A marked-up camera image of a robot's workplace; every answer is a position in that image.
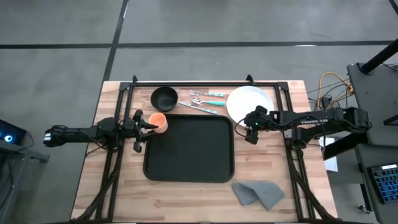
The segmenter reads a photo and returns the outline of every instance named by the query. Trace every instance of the wooden table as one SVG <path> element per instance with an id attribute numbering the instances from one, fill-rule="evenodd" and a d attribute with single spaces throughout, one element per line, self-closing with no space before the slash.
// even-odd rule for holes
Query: wooden table
<path id="1" fill-rule="evenodd" d="M 114 115 L 120 82 L 104 82 L 95 123 Z M 288 81 L 292 104 L 295 112 L 309 111 L 310 106 L 303 81 Z M 202 92 L 225 93 L 227 96 L 236 87 L 199 87 Z M 271 87 L 261 87 L 275 99 Z M 135 87 L 130 117 L 135 110 L 141 109 L 144 118 L 155 113 L 150 104 L 150 95 L 156 88 Z M 179 100 L 190 101 L 188 90 L 192 87 L 175 88 Z M 214 99 L 201 96 L 203 100 Z M 226 108 L 206 106 L 228 116 Z M 173 114 L 206 114 L 205 112 L 177 105 Z M 187 183 L 156 182 L 148 180 L 142 171 L 145 145 L 142 153 L 132 149 L 133 139 L 127 140 L 124 148 L 122 168 L 119 178 L 118 194 L 114 210 L 114 222 L 294 222 L 297 221 L 295 205 L 287 167 L 285 146 L 280 131 L 261 132 L 257 145 L 246 142 L 241 136 L 234 135 L 235 174 L 227 183 Z M 88 146 L 88 151 L 96 148 Z M 98 150 L 84 161 L 83 171 L 73 207 L 72 218 L 78 217 L 91 203 L 100 190 L 106 152 Z M 337 217 L 335 203 L 323 163 L 320 148 L 308 146 L 304 150 L 310 188 L 320 203 L 330 214 Z M 285 193 L 272 210 L 267 211 L 259 202 L 242 206 L 235 196 L 231 184 L 239 180 L 268 180 L 276 183 Z M 108 210 L 105 199 L 104 211 Z M 307 209 L 303 193 L 300 194 L 303 210 Z"/>

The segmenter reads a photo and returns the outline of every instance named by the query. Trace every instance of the utensil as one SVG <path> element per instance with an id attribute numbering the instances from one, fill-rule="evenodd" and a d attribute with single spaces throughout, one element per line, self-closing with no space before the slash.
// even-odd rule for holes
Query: utensil
<path id="1" fill-rule="evenodd" d="M 211 100 L 200 100 L 197 97 L 192 98 L 192 102 L 200 105 L 201 103 L 207 103 L 210 105 L 217 105 L 217 106 L 225 106 L 225 102 L 224 101 L 211 101 Z"/>
<path id="2" fill-rule="evenodd" d="M 158 126 L 154 131 L 159 134 L 165 132 L 168 127 L 166 116 L 162 113 L 152 114 L 148 119 L 148 123 Z"/>
<path id="3" fill-rule="evenodd" d="M 248 113 L 254 111 L 256 106 L 261 105 L 270 111 L 274 110 L 271 97 L 262 89 L 254 86 L 242 86 L 236 88 L 229 94 L 226 101 L 226 109 L 233 121 L 241 121 Z"/>
<path id="4" fill-rule="evenodd" d="M 181 102 L 180 101 L 180 104 L 185 105 L 185 106 L 189 106 L 191 108 L 195 108 L 195 109 L 198 109 L 198 110 L 201 110 L 201 111 L 206 111 L 206 112 L 209 112 L 209 113 L 212 113 L 212 114 L 218 114 L 217 111 L 208 110 L 208 109 L 200 108 L 200 107 L 197 107 L 197 106 L 192 106 L 192 104 L 190 104 L 190 103 L 186 103 L 186 102 Z"/>
<path id="5" fill-rule="evenodd" d="M 161 112 L 170 111 L 178 101 L 177 92 L 168 86 L 157 88 L 150 96 L 150 103 Z"/>
<path id="6" fill-rule="evenodd" d="M 225 96 L 224 93 L 201 93 L 201 92 L 195 91 L 195 90 L 190 90 L 189 94 L 191 94 L 192 96 L 200 96 L 200 95 L 218 96 L 218 97 L 224 97 Z"/>

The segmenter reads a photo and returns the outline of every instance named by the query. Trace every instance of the white plate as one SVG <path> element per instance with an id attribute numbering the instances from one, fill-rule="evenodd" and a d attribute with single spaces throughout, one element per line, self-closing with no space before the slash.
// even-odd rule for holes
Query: white plate
<path id="1" fill-rule="evenodd" d="M 239 87 L 232 91 L 226 100 L 228 114 L 236 123 L 242 120 L 248 113 L 254 111 L 258 105 L 267 109 L 268 114 L 274 110 L 271 97 L 262 89 L 254 86 Z"/>

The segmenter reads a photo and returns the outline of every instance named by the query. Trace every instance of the white paper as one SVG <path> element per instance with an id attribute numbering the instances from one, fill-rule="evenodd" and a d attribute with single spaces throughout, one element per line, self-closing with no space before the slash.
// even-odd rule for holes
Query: white paper
<path id="1" fill-rule="evenodd" d="M 326 142 L 325 142 L 325 144 L 326 144 L 326 145 L 329 145 L 329 144 L 333 143 L 334 141 L 335 141 L 334 138 L 328 138 L 328 137 L 326 137 Z M 321 138 L 319 139 L 319 145 L 323 147 L 323 137 L 321 137 Z M 328 159 L 328 160 L 325 160 L 325 167 L 326 167 L 326 170 L 328 170 L 328 171 L 338 172 L 338 168 L 337 168 L 337 158 L 336 158 L 336 157 L 333 157 L 333 158 L 330 158 L 330 159 Z"/>
<path id="2" fill-rule="evenodd" d="M 397 168 L 397 165 L 393 164 L 393 165 L 388 165 L 388 166 L 382 166 L 382 169 L 392 169 L 392 168 Z"/>

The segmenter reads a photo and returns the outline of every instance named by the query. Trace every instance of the gray floor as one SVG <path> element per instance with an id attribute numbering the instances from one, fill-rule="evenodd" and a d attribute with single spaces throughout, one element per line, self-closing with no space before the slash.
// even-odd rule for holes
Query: gray floor
<path id="1" fill-rule="evenodd" d="M 121 3 L 0 0 L 0 44 L 110 44 Z M 397 22 L 387 0 L 130 0 L 120 43 L 393 40 Z M 322 73 L 347 78 L 347 64 L 365 62 L 383 47 L 118 49 L 110 80 L 133 74 L 139 80 L 242 80 L 251 74 L 258 80 L 305 80 L 312 90 Z M 91 124 L 108 55 L 109 49 L 0 50 L 0 118 L 29 130 L 33 150 L 51 154 L 48 164 L 32 163 L 14 209 L 18 222 L 69 219 L 85 145 L 46 148 L 42 137 L 53 124 Z M 326 76 L 323 84 L 337 81 Z M 348 104 L 356 105 L 354 97 Z M 356 211 L 363 199 L 353 184 L 360 179 L 352 153 L 339 157 L 339 169 L 330 174 L 339 217 L 374 223 L 374 215 Z M 349 198 L 347 192 L 355 194 Z"/>

